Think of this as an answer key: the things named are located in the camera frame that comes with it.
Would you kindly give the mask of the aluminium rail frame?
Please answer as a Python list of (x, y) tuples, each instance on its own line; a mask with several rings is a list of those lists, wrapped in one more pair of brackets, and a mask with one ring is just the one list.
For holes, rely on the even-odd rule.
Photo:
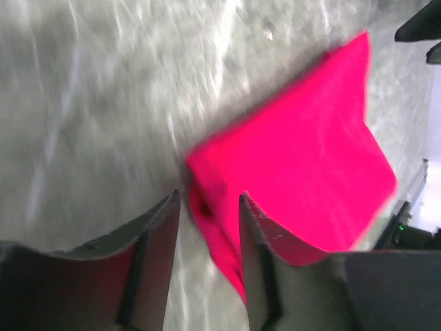
[(373, 250), (422, 250), (431, 240), (432, 235), (428, 231), (410, 225), (412, 210), (418, 205), (418, 199), (427, 183), (428, 167), (429, 161), (423, 159), (403, 198), (394, 207)]

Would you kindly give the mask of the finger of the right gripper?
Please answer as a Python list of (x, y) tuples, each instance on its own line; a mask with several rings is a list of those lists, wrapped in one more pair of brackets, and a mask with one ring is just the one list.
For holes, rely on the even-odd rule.
[(440, 10), (440, 0), (430, 1), (397, 29), (394, 40), (415, 42), (440, 39)]
[(441, 43), (434, 45), (426, 54), (426, 63), (441, 64)]

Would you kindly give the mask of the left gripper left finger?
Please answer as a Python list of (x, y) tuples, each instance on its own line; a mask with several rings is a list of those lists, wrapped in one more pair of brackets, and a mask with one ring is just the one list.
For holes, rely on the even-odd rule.
[(49, 330), (162, 330), (180, 216), (174, 190), (145, 214), (70, 251)]

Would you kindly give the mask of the red t-shirt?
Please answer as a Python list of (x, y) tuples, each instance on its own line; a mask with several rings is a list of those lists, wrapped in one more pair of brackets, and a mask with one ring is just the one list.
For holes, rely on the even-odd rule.
[(303, 266), (354, 248), (396, 193), (396, 176), (367, 126), (370, 62), (363, 32), (188, 154), (189, 208), (241, 297), (241, 194), (293, 234), (288, 259)]

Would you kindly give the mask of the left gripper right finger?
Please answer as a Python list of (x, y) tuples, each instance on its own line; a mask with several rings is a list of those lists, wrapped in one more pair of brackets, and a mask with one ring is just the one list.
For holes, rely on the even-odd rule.
[(243, 276), (250, 330), (357, 330), (336, 262), (294, 267), (274, 249), (291, 235), (248, 194), (239, 198)]

